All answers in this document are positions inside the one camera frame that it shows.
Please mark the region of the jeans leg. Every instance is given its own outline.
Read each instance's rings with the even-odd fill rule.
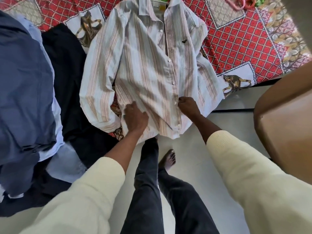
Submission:
[[[219,234],[205,204],[192,185],[158,171],[159,188],[171,206],[176,234]]]
[[[142,147],[135,173],[135,192],[121,234],[162,234],[163,219],[158,177],[158,143],[149,139]]]

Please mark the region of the shirt pocket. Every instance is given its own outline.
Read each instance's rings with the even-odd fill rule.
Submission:
[[[190,39],[185,38],[179,41],[179,53],[181,67],[184,69],[194,69],[194,47]]]

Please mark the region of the cream sleeve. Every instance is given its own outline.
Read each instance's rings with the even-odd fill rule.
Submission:
[[[226,131],[207,148],[230,195],[244,209],[251,234],[312,233],[312,186]]]
[[[52,199],[22,234],[108,234],[108,219],[125,174],[115,160],[100,158],[68,191]]]

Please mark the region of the tile floor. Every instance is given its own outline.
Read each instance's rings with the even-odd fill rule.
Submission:
[[[256,87],[240,91],[222,101],[218,109],[253,108],[257,99],[267,88]],[[209,119],[267,156],[255,133],[252,113],[210,114]],[[197,128],[191,126],[185,134],[176,140],[160,137],[158,141],[160,159],[170,148],[175,150],[177,163],[169,173],[194,186],[211,213],[220,233],[249,233],[243,209],[228,194]],[[116,198],[110,219],[111,234],[120,233],[126,217],[134,191],[133,178],[140,159],[141,148],[142,144],[136,147],[125,184]],[[163,196],[162,205],[165,233],[174,233],[175,220],[170,206]],[[40,210],[41,208],[34,208],[20,212],[10,218],[0,218],[0,232],[17,234],[34,220]]]

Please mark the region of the striped shirt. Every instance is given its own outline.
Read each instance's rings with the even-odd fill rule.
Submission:
[[[89,122],[106,132],[120,124],[128,132],[110,108],[115,91],[122,112],[136,101],[149,115],[139,142],[157,134],[175,139],[190,127],[177,106],[179,97],[194,98],[204,116],[223,99],[216,73],[200,53],[208,33],[204,21],[182,0],[157,6],[155,0],[123,0],[114,7],[92,40],[80,88]],[[160,9],[162,18],[154,12]]]

